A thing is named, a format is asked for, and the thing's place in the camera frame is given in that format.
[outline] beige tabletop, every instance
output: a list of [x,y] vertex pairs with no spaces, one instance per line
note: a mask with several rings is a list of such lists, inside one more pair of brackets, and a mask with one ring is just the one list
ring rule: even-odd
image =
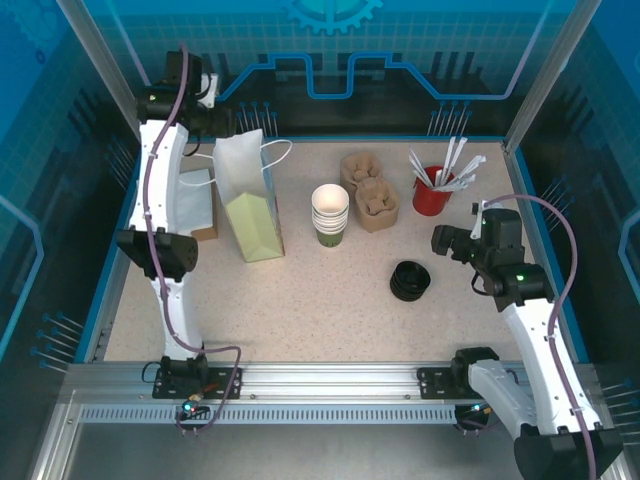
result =
[[[277,153],[280,147],[271,148]],[[416,142],[413,148],[427,166],[442,163],[447,143]],[[192,298],[205,344],[239,345],[243,361],[249,362],[449,360],[456,349],[471,346],[489,346],[503,360],[519,360],[493,300],[471,291],[473,269],[435,255],[430,245],[436,225],[472,228],[472,202],[513,192],[500,145],[467,143],[456,171],[475,155],[486,155],[487,162],[478,168],[476,182],[454,193],[437,217],[413,209],[408,149],[407,143],[294,144],[289,157],[273,169],[286,256],[244,263],[224,215],[219,238],[200,243]],[[311,193],[323,183],[337,183],[340,160],[360,151],[378,156],[384,177],[396,188],[398,222],[370,234],[351,212],[342,243],[324,248],[311,224]],[[207,162],[184,159],[183,170]],[[505,206],[517,208],[515,202]],[[421,263],[432,278],[414,303],[396,299],[389,290],[402,260]],[[105,360],[157,360],[163,335],[151,285],[132,265]]]

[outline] wall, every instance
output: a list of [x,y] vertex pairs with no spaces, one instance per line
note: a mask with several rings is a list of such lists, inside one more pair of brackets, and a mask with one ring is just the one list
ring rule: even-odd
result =
[[[640,382],[638,19],[637,3],[602,2],[522,143],[535,188],[544,194],[558,185],[545,196],[565,210],[576,233],[580,258],[571,300],[604,386]],[[566,234],[551,220],[547,225],[566,275]]]
[[[456,131],[471,112],[469,132],[491,135],[506,133],[573,3],[250,0],[151,6],[92,0],[88,6],[134,88],[142,81],[123,31],[152,82],[162,75],[166,51],[184,40],[222,76],[221,100],[240,115],[241,129],[257,125],[267,101],[279,135],[444,135],[454,128],[438,128],[432,115],[442,124],[450,112],[457,115]],[[234,83],[238,77],[242,81]]]
[[0,8],[0,196],[44,247],[32,268],[31,230],[0,206],[0,465],[13,480],[28,477],[75,345],[43,315],[84,323],[138,145],[55,2]]

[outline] gear logo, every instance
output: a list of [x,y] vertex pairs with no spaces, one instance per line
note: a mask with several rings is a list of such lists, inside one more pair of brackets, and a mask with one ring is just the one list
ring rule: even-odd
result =
[[37,48],[44,48],[55,37],[58,17],[53,0],[0,0],[0,6],[13,15]]
[[373,18],[372,11],[382,6],[382,0],[281,0],[281,5],[289,12],[289,20],[299,20],[302,28],[333,35],[336,30],[347,33],[349,27],[360,28],[360,21]]

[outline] white paper cup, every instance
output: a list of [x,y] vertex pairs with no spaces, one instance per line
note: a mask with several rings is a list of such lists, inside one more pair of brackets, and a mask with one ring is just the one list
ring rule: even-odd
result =
[[344,225],[340,225],[336,228],[325,228],[318,225],[314,225],[314,227],[317,231],[319,231],[320,233],[324,233],[325,235],[337,235],[338,233],[344,231],[345,228],[347,228],[347,224],[345,223]]
[[323,217],[322,215],[318,215],[317,213],[312,213],[311,218],[314,222],[318,222],[322,225],[338,225],[342,222],[345,222],[349,218],[349,211],[346,211],[344,214],[339,217]]
[[347,225],[347,221],[348,219],[344,219],[341,222],[337,222],[337,223],[324,223],[321,222],[319,220],[316,220],[315,218],[313,219],[313,225],[315,227],[320,227],[320,228],[324,228],[327,230],[335,230],[335,229],[340,229],[340,228],[344,228]]
[[349,208],[349,194],[340,185],[327,183],[315,189],[311,205],[324,217],[339,217]]

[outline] red cup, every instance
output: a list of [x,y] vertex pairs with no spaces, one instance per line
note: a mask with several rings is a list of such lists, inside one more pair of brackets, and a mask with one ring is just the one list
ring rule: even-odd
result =
[[[436,173],[440,170],[442,170],[442,167],[439,165],[426,167],[424,169],[429,180],[434,184],[436,181]],[[451,181],[453,177],[453,173],[450,173],[447,181]],[[416,212],[426,215],[427,217],[435,217],[441,213],[453,193],[434,192],[418,178],[416,178],[415,189],[415,193],[413,194],[413,208],[416,209]]]

